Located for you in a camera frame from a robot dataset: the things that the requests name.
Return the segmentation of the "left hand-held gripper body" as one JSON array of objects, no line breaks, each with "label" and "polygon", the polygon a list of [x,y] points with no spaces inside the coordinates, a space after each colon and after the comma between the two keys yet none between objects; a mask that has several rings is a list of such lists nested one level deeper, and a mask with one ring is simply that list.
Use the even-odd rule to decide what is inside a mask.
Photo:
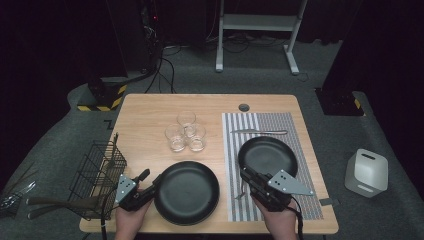
[{"label": "left hand-held gripper body", "polygon": [[117,183],[115,202],[126,211],[136,211],[153,199],[149,187],[143,191],[138,190],[140,182],[121,174]]}]

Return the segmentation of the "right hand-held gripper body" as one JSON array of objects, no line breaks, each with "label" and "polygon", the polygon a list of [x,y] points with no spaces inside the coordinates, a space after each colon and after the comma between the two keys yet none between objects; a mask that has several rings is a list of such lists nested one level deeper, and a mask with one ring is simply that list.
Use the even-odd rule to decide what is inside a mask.
[{"label": "right hand-held gripper body", "polygon": [[270,212],[281,212],[291,202],[292,195],[313,196],[315,192],[307,188],[284,170],[275,175],[262,174],[251,176],[247,183],[251,195]]}]

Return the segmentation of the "black plate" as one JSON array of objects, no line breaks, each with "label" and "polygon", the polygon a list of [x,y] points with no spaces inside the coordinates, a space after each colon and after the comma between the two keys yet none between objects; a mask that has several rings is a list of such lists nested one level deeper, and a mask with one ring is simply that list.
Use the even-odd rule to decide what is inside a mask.
[{"label": "black plate", "polygon": [[219,181],[213,171],[199,162],[183,161],[161,174],[154,202],[168,222],[189,226],[207,219],[219,198]]},{"label": "black plate", "polygon": [[293,150],[281,140],[268,136],[246,141],[238,152],[238,164],[241,169],[249,168],[264,175],[274,176],[280,170],[293,177],[298,173]]}]

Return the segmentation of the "silver table knife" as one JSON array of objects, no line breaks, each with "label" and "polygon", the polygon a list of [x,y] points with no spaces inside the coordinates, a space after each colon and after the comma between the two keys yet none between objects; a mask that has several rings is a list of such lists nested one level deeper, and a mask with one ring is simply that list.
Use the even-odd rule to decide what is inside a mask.
[{"label": "silver table knife", "polygon": [[270,134],[270,135],[286,135],[288,133],[287,130],[256,130],[256,129],[239,129],[233,130],[231,133],[237,134]]}]

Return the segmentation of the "black wire basket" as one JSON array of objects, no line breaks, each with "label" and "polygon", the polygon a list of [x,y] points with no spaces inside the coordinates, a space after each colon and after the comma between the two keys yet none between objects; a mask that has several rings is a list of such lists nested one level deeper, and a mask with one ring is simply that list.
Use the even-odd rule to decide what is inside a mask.
[{"label": "black wire basket", "polygon": [[70,201],[98,196],[95,208],[75,209],[74,212],[86,220],[109,220],[115,206],[115,195],[120,175],[127,161],[120,150],[116,150],[115,161],[111,161],[112,141],[94,141],[86,153],[70,184]]}]

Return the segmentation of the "person's left hand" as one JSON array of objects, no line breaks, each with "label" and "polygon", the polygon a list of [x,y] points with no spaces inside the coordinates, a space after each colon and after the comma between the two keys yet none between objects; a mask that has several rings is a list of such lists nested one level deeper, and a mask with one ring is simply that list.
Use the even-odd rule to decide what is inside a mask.
[{"label": "person's left hand", "polygon": [[145,215],[152,201],[136,211],[126,211],[118,207],[115,213],[116,233],[114,240],[134,240],[143,225]]}]

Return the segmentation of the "person's right hand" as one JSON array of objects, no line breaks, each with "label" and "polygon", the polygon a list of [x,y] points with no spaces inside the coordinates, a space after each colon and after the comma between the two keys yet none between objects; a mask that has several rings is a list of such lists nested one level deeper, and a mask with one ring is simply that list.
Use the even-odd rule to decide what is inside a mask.
[{"label": "person's right hand", "polygon": [[285,209],[281,212],[270,212],[256,198],[254,203],[261,211],[266,228],[274,240],[297,240],[296,214],[293,211]]}]

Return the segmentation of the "clear drinking glass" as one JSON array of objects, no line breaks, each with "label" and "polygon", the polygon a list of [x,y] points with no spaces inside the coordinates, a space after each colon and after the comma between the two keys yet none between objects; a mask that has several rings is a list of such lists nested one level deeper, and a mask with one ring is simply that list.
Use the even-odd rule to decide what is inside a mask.
[{"label": "clear drinking glass", "polygon": [[180,152],[185,148],[184,129],[179,124],[171,124],[165,129],[169,148],[174,152]]},{"label": "clear drinking glass", "polygon": [[185,128],[186,143],[194,151],[202,151],[206,146],[206,129],[198,123]]},{"label": "clear drinking glass", "polygon": [[196,114],[191,111],[182,111],[177,116],[177,122],[183,127],[185,135],[192,137],[195,134]]}]

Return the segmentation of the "black yellow striped base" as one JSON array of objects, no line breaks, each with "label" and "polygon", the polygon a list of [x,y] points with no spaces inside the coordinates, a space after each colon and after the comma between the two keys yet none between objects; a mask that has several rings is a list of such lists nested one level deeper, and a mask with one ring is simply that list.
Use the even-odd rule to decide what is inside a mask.
[{"label": "black yellow striped base", "polygon": [[332,116],[363,116],[364,111],[359,100],[352,92],[328,91],[316,88],[322,111],[325,115]]},{"label": "black yellow striped base", "polygon": [[77,103],[80,111],[113,111],[123,99],[126,84],[88,83]]}]

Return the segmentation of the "white box device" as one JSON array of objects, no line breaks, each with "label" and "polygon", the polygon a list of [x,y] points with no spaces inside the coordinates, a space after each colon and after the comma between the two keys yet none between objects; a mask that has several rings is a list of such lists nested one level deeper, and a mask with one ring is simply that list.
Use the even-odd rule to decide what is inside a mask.
[{"label": "white box device", "polygon": [[388,189],[388,160],[377,153],[358,149],[349,159],[345,187],[361,196],[372,198]]}]

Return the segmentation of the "silver cutlery pile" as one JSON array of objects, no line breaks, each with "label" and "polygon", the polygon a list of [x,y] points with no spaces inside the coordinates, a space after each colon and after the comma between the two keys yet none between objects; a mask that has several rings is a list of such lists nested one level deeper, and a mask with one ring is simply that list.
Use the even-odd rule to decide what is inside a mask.
[{"label": "silver cutlery pile", "polygon": [[23,189],[3,197],[0,200],[0,218],[14,217],[18,212],[23,196],[30,192],[35,186],[36,182],[33,181]]}]

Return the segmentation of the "black equipment rack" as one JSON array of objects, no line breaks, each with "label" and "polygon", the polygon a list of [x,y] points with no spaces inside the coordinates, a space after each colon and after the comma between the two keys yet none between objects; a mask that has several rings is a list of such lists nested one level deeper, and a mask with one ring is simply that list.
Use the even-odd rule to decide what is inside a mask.
[{"label": "black equipment rack", "polygon": [[147,74],[156,68],[163,46],[153,0],[107,0],[127,71]]}]

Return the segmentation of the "white metal stand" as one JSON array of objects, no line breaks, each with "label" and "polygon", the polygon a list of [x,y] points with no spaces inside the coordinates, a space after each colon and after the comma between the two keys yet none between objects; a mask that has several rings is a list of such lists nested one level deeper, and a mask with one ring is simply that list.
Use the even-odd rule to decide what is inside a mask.
[{"label": "white metal stand", "polygon": [[224,69],[223,39],[225,30],[250,30],[250,31],[274,31],[290,32],[289,43],[283,46],[292,75],[299,75],[300,70],[293,55],[293,48],[303,20],[304,11],[308,0],[301,0],[298,13],[293,16],[278,15],[246,15],[228,14],[225,12],[225,0],[220,0],[218,43],[216,52],[215,71],[220,73]]}]

